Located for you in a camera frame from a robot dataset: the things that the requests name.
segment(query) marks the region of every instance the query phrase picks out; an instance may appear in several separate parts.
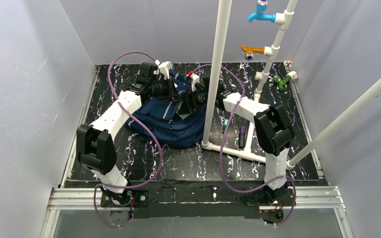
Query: faucet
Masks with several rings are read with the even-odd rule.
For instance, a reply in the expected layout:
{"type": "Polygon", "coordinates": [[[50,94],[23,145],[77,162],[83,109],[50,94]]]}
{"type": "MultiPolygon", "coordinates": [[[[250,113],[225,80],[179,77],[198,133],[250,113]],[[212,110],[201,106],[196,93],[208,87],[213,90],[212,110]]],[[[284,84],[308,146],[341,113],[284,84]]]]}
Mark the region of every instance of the faucet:
{"type": "Polygon", "coordinates": [[[256,5],[256,12],[252,13],[249,18],[248,22],[252,22],[254,19],[260,20],[260,21],[275,21],[275,14],[267,15],[263,13],[266,11],[266,6],[268,6],[268,2],[266,0],[258,0],[256,5]]]}

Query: navy blue backpack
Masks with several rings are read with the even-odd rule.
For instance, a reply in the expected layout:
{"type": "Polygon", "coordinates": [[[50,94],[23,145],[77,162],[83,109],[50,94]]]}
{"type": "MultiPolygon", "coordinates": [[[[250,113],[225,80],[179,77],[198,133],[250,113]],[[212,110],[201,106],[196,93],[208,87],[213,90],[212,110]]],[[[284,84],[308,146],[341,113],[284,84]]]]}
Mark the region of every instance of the navy blue backpack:
{"type": "MultiPolygon", "coordinates": [[[[180,74],[169,72],[174,77],[177,92],[191,89],[191,84],[180,74]]],[[[169,145],[191,147],[202,140],[206,106],[199,108],[185,119],[176,114],[179,102],[160,101],[156,97],[146,101],[133,115],[146,125],[155,137],[169,145]]],[[[151,141],[148,132],[132,119],[127,124],[139,133],[141,140],[151,141]]]]}

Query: gray wall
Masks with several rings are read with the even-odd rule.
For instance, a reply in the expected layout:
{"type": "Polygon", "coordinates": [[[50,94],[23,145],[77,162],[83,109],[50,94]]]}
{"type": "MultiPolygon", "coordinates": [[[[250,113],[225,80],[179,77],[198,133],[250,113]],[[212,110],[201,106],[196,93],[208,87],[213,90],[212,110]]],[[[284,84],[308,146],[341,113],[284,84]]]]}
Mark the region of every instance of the gray wall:
{"type": "Polygon", "coordinates": [[[94,72],[58,0],[0,0],[0,238],[39,237],[94,72]]]}
{"type": "MultiPolygon", "coordinates": [[[[293,61],[313,137],[381,77],[381,2],[325,0],[293,61]]],[[[318,149],[356,237],[381,237],[381,96],[318,149]]]]}
{"type": "MultiPolygon", "coordinates": [[[[218,0],[61,0],[94,64],[110,64],[128,51],[144,51],[159,60],[211,62],[218,0]]],[[[277,61],[293,59],[323,0],[301,0],[282,41],[277,61]]],[[[269,1],[268,13],[283,12],[288,0],[269,1]]],[[[234,0],[224,51],[224,62],[240,62],[240,45],[272,45],[278,26],[247,22],[256,0],[234,0]]],[[[124,63],[145,57],[128,56],[124,63]]],[[[266,61],[257,55],[255,61],[266,61]]]]}

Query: backpack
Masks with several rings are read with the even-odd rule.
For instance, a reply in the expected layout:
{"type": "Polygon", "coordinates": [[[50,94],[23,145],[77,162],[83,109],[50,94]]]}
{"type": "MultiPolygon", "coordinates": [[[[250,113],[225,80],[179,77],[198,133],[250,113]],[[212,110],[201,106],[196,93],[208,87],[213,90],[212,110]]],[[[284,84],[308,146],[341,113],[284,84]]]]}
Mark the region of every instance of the backpack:
{"type": "MultiPolygon", "coordinates": [[[[179,94],[191,89],[191,84],[185,77],[172,71],[169,74],[174,77],[179,94]]],[[[180,102],[160,101],[154,97],[147,100],[133,115],[144,123],[158,140],[177,147],[191,147],[202,140],[206,105],[183,119],[176,113],[179,104],[180,102]]],[[[137,122],[129,118],[127,125],[139,133],[141,140],[152,140],[148,132],[137,122]]]]}

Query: black marble table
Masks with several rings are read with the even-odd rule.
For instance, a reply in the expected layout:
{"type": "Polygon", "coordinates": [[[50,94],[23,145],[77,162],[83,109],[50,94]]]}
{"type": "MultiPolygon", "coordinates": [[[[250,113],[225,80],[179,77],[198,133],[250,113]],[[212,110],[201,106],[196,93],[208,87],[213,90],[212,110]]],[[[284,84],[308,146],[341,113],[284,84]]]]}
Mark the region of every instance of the black marble table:
{"type": "MultiPolygon", "coordinates": [[[[181,63],[174,64],[173,71],[185,74],[196,68],[199,64],[181,63]]],[[[257,81],[254,80],[256,71],[262,71],[264,63],[227,63],[223,64],[227,69],[236,74],[246,87],[246,94],[249,98],[253,98],[253,92],[256,88],[257,81]]],[[[97,80],[86,117],[86,124],[93,122],[112,104],[115,98],[111,94],[110,87],[107,83],[108,65],[97,67],[97,80]]],[[[112,80],[118,93],[123,83],[127,80],[134,79],[139,71],[138,64],[116,65],[112,70],[112,80]]],[[[210,75],[210,67],[202,69],[199,73],[201,76],[210,75]]],[[[298,151],[307,145],[308,140],[303,129],[301,117],[296,107],[293,97],[293,91],[289,84],[283,91],[278,91],[277,86],[272,84],[272,77],[279,75],[285,77],[286,71],[283,63],[275,63],[270,72],[269,83],[263,87],[261,94],[261,103],[265,104],[283,104],[287,110],[287,114],[294,127],[296,138],[292,148],[289,151],[288,159],[292,158],[298,151]]],[[[226,72],[222,72],[220,83],[228,87],[234,87],[240,90],[238,82],[226,72]]],[[[222,121],[229,117],[228,112],[215,109],[210,134],[210,142],[219,145],[222,136],[222,121]]],[[[227,146],[237,149],[238,133],[240,126],[249,125],[249,122],[242,117],[236,116],[233,120],[233,127],[229,129],[227,146]]],[[[161,144],[164,155],[164,166],[161,174],[156,180],[187,180],[187,181],[220,181],[218,157],[219,153],[215,151],[207,151],[197,144],[190,148],[175,148],[167,144],[161,144]]],[[[121,128],[115,138],[115,147],[117,150],[118,160],[117,166],[123,175],[131,181],[146,180],[153,175],[157,169],[159,161],[159,152],[155,143],[141,141],[137,133],[129,127],[121,128]]],[[[252,152],[263,155],[263,150],[259,147],[256,135],[253,136],[252,152]]],[[[258,162],[251,162],[238,159],[234,156],[224,156],[224,171],[228,180],[263,180],[265,173],[265,165],[258,162]]],[[[312,156],[302,160],[293,170],[288,171],[288,175],[295,180],[318,180],[315,164],[312,156]]],[[[85,169],[77,161],[72,168],[71,176],[68,178],[69,184],[81,181],[96,181],[97,178],[92,172],[85,169]]]]}

